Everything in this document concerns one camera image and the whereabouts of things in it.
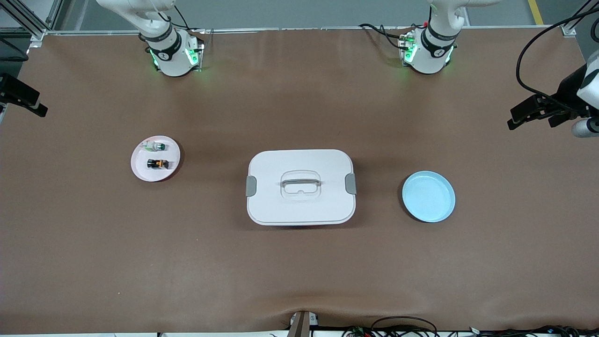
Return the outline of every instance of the plate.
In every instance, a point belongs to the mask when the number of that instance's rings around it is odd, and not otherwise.
[[[404,183],[401,196],[408,211],[426,222],[447,219],[455,207],[453,187],[442,175],[431,171],[411,175]]]
[[[146,141],[154,141],[158,143],[163,143],[166,145],[166,149],[164,151],[150,152],[146,151],[140,147],[143,142]],[[179,165],[179,161],[181,160],[181,150],[179,149],[179,145],[172,138],[167,136],[153,136],[150,138],[144,139],[143,142],[137,144],[135,149],[133,150],[133,154],[131,155],[131,170],[135,174],[136,177],[140,178],[144,181],[160,181],[168,178]],[[167,160],[168,161],[168,170],[155,170],[153,168],[148,168],[147,163],[148,159],[154,160]]]

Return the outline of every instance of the white bottle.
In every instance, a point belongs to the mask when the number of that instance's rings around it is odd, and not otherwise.
[[[166,145],[162,143],[156,143],[153,140],[146,140],[145,142],[140,144],[140,147],[150,152],[164,151],[167,149]]]

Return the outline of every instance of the light blue plate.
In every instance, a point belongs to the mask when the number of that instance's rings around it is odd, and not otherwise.
[[[401,191],[404,205],[416,218],[426,222],[447,219],[455,207],[455,192],[442,175],[420,171],[411,175]]]

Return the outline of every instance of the white storage box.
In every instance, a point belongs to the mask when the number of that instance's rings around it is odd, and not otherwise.
[[[261,152],[250,162],[246,197],[260,225],[344,223],[356,210],[352,160],[339,150]]]

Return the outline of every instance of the gray clip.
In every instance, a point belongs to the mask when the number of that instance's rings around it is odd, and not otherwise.
[[[247,176],[246,178],[246,197],[251,197],[256,194],[256,177]]]
[[[358,191],[356,190],[356,175],[353,173],[348,173],[345,176],[345,190],[349,194],[355,195]]]

